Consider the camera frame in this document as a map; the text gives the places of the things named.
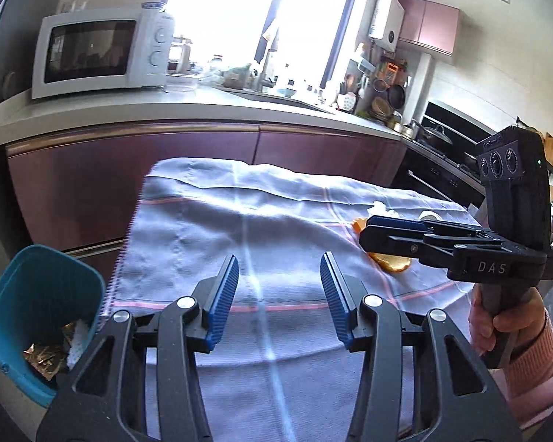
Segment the right hand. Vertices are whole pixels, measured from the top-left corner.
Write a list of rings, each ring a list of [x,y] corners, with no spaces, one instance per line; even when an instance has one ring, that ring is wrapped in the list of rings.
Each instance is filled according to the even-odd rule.
[[[532,287],[528,300],[491,316],[483,308],[481,284],[473,286],[473,304],[469,310],[470,344],[479,355],[492,351],[497,343],[496,331],[518,334],[517,342],[511,352],[511,359],[522,355],[530,348],[546,327],[546,309],[539,291]]]

